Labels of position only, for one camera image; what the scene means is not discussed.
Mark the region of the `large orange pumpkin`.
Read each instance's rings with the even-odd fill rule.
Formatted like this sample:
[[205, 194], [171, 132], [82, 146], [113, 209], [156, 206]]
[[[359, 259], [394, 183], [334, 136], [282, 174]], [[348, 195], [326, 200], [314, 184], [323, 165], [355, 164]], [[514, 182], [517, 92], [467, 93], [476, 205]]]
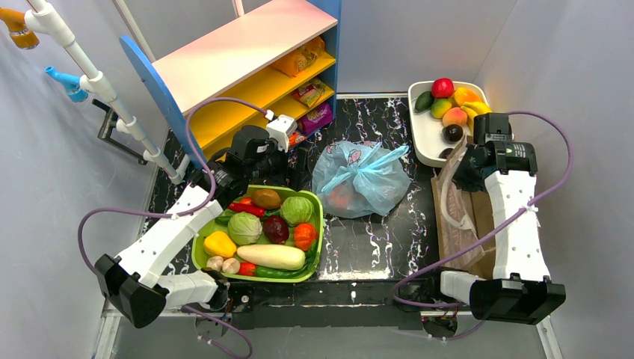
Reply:
[[327, 196], [327, 204], [336, 211], [348, 210], [353, 191], [345, 184], [337, 185]]

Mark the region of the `light blue plastic bag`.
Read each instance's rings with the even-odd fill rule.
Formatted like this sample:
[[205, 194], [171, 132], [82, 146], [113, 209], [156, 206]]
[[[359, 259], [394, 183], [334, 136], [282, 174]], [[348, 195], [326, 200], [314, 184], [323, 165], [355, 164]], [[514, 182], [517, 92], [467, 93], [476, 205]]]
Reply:
[[[410, 187], [410, 177], [401, 163], [409, 151], [408, 145], [390, 150], [380, 142], [340, 141], [328, 145], [313, 169], [311, 189], [327, 214], [340, 218], [385, 216]], [[353, 197], [348, 210], [336, 211], [327, 204], [327, 196], [341, 183], [353, 191]]]

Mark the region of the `orange snack bag top shelf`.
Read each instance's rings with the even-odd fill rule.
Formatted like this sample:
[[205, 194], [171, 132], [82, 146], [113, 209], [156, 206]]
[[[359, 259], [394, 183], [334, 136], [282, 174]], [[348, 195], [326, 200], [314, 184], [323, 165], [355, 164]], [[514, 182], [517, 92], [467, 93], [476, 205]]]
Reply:
[[315, 37], [276, 60], [271, 67], [289, 77], [296, 77], [324, 53], [325, 42], [321, 37]]

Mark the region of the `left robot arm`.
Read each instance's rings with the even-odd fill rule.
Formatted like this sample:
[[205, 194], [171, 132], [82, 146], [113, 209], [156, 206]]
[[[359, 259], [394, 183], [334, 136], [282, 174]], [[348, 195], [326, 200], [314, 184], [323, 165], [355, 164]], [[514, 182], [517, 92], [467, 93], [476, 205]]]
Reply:
[[289, 137], [296, 124], [282, 129], [274, 120], [265, 128], [245, 126], [231, 147], [203, 161], [195, 179], [157, 222], [117, 256], [102, 255], [93, 271], [105, 298], [136, 328], [143, 328], [172, 307], [191, 303], [218, 305], [227, 298], [227, 279], [214, 269], [164, 276], [179, 251], [229, 205], [246, 194], [252, 180], [283, 174]]

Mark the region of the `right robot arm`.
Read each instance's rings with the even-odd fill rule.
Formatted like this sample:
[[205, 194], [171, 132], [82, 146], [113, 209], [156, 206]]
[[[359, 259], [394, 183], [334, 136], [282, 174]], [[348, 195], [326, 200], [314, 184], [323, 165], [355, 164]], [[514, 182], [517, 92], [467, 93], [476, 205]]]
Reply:
[[490, 198], [494, 229], [485, 235], [496, 241], [492, 278], [465, 271], [443, 271], [440, 291], [467, 304], [478, 320], [536, 325], [561, 306], [565, 287], [553, 283], [541, 253], [535, 195], [538, 161], [535, 148], [513, 139], [507, 113], [475, 117], [474, 137], [456, 166], [447, 166], [440, 187], [440, 210], [460, 230], [473, 223], [448, 212], [449, 186], [484, 191]]

